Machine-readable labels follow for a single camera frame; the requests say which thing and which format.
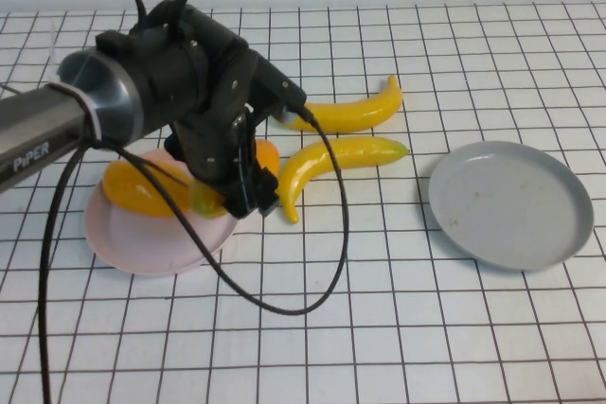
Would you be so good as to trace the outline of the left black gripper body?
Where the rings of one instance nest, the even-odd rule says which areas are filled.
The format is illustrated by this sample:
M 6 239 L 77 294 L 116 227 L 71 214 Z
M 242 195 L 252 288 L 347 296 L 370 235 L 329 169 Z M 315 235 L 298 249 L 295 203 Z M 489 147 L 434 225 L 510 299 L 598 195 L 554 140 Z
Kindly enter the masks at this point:
M 177 97 L 172 123 L 172 156 L 185 162 L 193 176 L 224 196 L 230 165 L 229 135 L 234 119 L 247 111 L 256 127 L 265 119 L 261 91 L 216 97 Z

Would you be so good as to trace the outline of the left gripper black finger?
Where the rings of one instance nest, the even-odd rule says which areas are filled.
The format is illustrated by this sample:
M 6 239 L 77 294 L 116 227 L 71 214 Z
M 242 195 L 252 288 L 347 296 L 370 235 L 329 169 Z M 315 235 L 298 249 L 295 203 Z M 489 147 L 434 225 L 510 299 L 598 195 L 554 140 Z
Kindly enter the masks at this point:
M 237 219 L 255 211 L 265 217 L 278 203 L 277 177 L 257 158 L 255 125 L 247 111 L 234 119 L 229 140 L 230 170 L 222 189 L 225 208 Z

